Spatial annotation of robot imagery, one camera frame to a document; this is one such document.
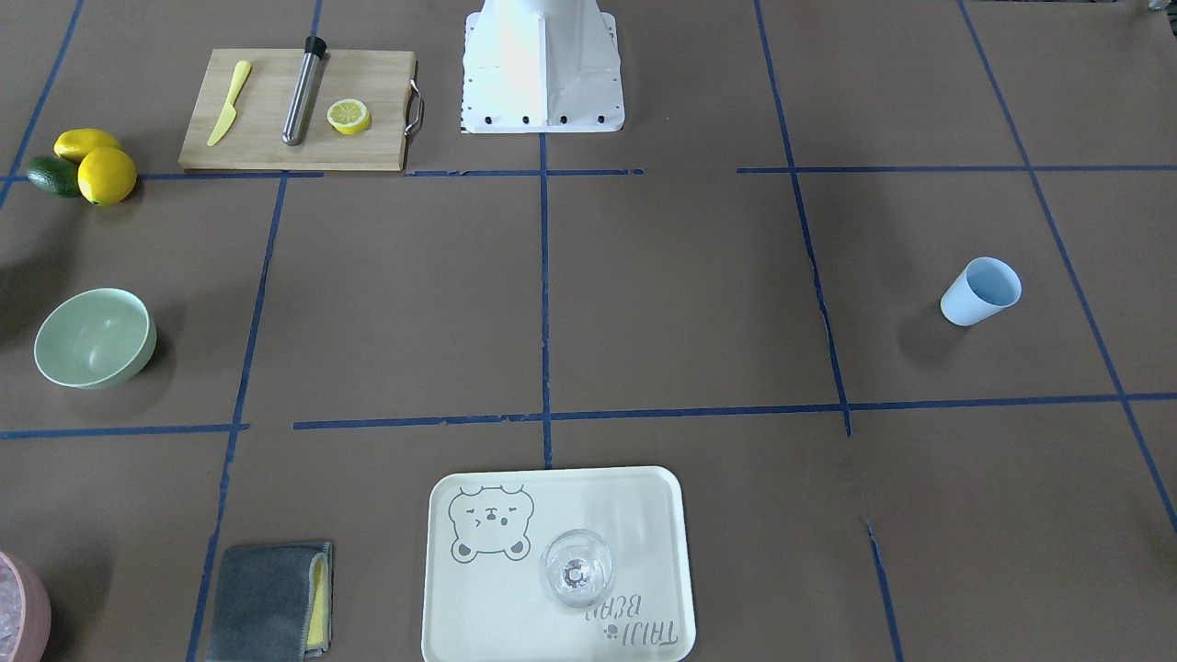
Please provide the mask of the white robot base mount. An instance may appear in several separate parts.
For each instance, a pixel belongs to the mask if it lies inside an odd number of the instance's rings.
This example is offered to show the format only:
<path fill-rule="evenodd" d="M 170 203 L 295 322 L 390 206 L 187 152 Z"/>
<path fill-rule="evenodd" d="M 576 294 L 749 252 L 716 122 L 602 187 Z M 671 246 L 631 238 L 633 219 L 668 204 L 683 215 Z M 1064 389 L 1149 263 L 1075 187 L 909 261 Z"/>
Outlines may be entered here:
<path fill-rule="evenodd" d="M 485 1 L 463 37 L 463 133 L 623 130 L 621 46 L 600 4 Z"/>

